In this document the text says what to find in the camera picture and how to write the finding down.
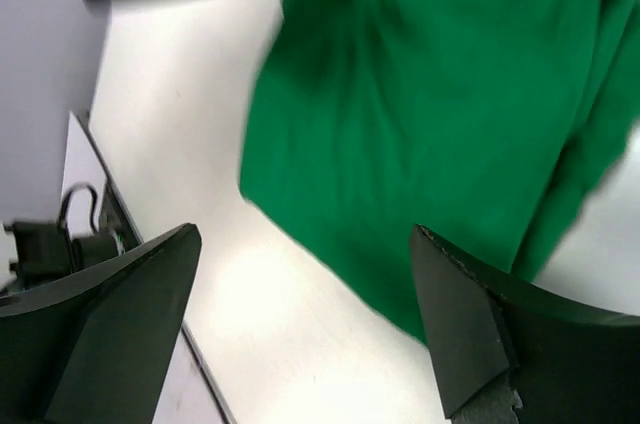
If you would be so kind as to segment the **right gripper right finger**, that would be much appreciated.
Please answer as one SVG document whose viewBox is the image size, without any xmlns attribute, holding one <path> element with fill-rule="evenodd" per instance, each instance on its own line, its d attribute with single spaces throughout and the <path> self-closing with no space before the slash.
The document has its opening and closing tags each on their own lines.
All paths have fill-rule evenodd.
<svg viewBox="0 0 640 424">
<path fill-rule="evenodd" d="M 638 317 L 543 290 L 423 226 L 409 248 L 446 419 L 638 422 Z"/>
</svg>

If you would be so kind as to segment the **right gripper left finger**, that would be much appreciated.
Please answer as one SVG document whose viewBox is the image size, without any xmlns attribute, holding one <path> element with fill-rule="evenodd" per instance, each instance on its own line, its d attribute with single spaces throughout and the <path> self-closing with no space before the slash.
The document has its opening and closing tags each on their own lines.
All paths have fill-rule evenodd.
<svg viewBox="0 0 640 424">
<path fill-rule="evenodd" d="M 184 224 L 2 298 L 2 422 L 151 422 L 201 247 Z"/>
</svg>

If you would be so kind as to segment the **green t shirt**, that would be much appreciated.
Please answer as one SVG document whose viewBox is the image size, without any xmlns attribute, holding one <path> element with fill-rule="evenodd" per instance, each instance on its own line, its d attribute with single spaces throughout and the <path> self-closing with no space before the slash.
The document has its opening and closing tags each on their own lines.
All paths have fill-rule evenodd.
<svg viewBox="0 0 640 424">
<path fill-rule="evenodd" d="M 241 195 L 422 338 L 422 225 L 524 280 L 639 119 L 639 0 L 284 0 Z"/>
</svg>

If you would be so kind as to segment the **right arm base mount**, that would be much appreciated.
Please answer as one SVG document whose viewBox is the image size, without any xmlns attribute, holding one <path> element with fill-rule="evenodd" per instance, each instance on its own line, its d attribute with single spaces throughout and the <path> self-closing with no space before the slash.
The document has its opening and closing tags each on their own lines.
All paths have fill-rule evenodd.
<svg viewBox="0 0 640 424">
<path fill-rule="evenodd" d="M 90 232 L 74 237 L 69 211 L 75 194 L 90 195 Z M 14 221 L 2 226 L 13 239 L 17 256 L 8 260 L 12 278 L 1 286 L 3 297 L 37 287 L 117 257 L 141 244 L 125 209 L 111 185 L 102 204 L 98 191 L 88 182 L 72 185 L 63 194 L 54 221 Z"/>
</svg>

